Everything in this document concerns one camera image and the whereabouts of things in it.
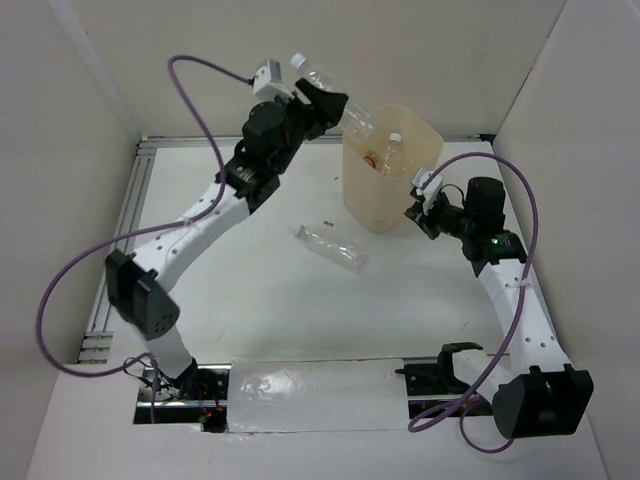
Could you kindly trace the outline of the clear bottle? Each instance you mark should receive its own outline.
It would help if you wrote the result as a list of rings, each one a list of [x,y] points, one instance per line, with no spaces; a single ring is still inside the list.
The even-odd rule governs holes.
[[[354,273],[367,264],[368,254],[361,245],[342,237],[327,226],[300,225],[295,236],[311,252]]]
[[[376,129],[370,112],[353,99],[344,82],[300,52],[291,57],[290,65],[299,77],[295,85],[326,116],[329,127],[338,126],[360,144],[369,139]]]

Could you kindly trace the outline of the clear bottle pointing down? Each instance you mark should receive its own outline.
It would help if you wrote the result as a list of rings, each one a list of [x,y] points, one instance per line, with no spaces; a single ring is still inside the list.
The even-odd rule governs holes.
[[[400,133],[389,135],[380,163],[380,172],[384,176],[399,177],[405,171],[405,154]]]

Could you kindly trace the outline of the red cap labelled bottle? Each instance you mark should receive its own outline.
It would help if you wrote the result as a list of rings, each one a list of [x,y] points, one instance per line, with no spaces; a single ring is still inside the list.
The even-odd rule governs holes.
[[[371,166],[374,170],[378,170],[379,166],[380,166],[380,160],[379,158],[373,153],[373,152],[369,152],[367,153],[364,157],[363,160],[369,165]]]

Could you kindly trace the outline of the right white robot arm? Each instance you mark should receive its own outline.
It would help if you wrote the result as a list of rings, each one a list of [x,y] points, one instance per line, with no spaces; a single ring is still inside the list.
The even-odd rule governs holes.
[[[443,180],[422,169],[412,181],[414,204],[405,214],[430,239],[445,234],[462,243],[464,257],[487,292],[507,340],[509,367],[482,371],[490,357],[475,343],[447,344],[436,379],[448,392],[477,382],[506,439],[573,434],[594,390],[586,370],[577,370],[560,347],[525,273],[520,237],[505,229],[506,193],[501,181],[475,177],[462,206],[451,204]]]

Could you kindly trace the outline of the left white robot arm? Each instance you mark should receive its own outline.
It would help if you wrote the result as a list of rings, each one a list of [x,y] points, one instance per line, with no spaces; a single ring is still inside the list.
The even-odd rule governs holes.
[[[176,228],[125,254],[105,260],[108,299],[138,332],[176,399],[197,387],[198,365],[176,327],[180,309],[170,296],[181,275],[217,239],[246,220],[279,188],[304,141],[322,136],[341,119],[348,97],[305,79],[289,98],[254,106],[232,158]]]

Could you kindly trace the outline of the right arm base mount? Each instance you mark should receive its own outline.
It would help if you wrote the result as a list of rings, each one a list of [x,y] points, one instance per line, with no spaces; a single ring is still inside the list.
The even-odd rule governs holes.
[[[395,373],[404,379],[409,418],[461,397],[469,386],[458,380],[446,380],[435,359],[405,361]]]

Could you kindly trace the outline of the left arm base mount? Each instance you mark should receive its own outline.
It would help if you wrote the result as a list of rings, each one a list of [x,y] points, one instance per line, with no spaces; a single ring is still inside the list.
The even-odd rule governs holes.
[[[191,425],[203,432],[222,434],[228,430],[229,365],[202,365],[195,384],[185,393],[172,387],[165,377],[152,391],[153,370],[133,374],[139,381],[133,423],[135,425]]]

